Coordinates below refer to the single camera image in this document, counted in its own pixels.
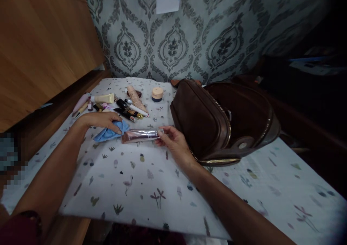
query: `damask wallpaper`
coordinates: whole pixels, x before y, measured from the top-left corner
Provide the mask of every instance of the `damask wallpaper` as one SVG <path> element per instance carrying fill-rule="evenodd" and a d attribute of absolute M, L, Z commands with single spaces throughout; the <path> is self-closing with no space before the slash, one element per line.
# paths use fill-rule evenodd
<path fill-rule="evenodd" d="M 115 77 L 204 84 L 230 79 L 267 53 L 283 55 L 328 13 L 330 0 L 87 0 Z"/>

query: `small cosmetic jar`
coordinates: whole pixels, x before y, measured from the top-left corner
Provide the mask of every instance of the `small cosmetic jar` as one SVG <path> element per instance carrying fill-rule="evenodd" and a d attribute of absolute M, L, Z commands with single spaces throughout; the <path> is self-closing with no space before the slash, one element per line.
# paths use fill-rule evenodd
<path fill-rule="evenodd" d="M 154 102 L 161 101 L 163 99 L 163 93 L 164 93 L 164 91 L 163 91 L 162 88 L 160 88 L 160 87 L 153 88 L 153 90 L 152 90 L 152 100 Z"/>

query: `table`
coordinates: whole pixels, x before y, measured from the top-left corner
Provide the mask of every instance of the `table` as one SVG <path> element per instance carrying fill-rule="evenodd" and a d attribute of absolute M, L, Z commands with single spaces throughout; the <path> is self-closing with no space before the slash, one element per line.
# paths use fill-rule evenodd
<path fill-rule="evenodd" d="M 148 104 L 150 113 L 149 118 L 129 122 L 131 128 L 173 125 L 169 104 L 176 89 L 169 83 L 108 78 L 91 93 L 115 93 L 125 98 L 130 84 L 141 90 L 141 99 Z M 159 103 L 150 98 L 156 86 L 164 89 Z M 73 122 L 69 116 L 4 190 L 1 203 L 9 213 Z M 61 214 L 230 239 L 165 147 L 158 148 L 152 142 L 122 145 L 120 139 L 95 143 L 93 137 L 101 130 L 87 131 L 77 170 L 59 209 Z M 281 139 L 236 165 L 206 170 L 297 244 L 330 244 L 338 238 L 336 232 L 342 227 L 346 200 Z"/>

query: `sticky note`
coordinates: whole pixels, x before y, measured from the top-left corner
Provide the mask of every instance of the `sticky note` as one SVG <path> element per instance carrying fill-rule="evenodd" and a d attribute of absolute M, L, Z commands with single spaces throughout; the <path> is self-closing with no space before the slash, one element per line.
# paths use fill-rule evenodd
<path fill-rule="evenodd" d="M 180 0 L 157 0 L 157 14 L 176 12 L 180 7 Z"/>

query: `makeup bag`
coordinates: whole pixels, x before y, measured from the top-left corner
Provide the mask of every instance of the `makeup bag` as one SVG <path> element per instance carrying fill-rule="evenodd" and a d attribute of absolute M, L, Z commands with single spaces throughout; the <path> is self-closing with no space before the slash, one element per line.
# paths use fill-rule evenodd
<path fill-rule="evenodd" d="M 251 88 L 216 82 L 204 88 L 180 81 L 170 105 L 195 159 L 226 166 L 273 142 L 280 124 L 268 100 Z"/>

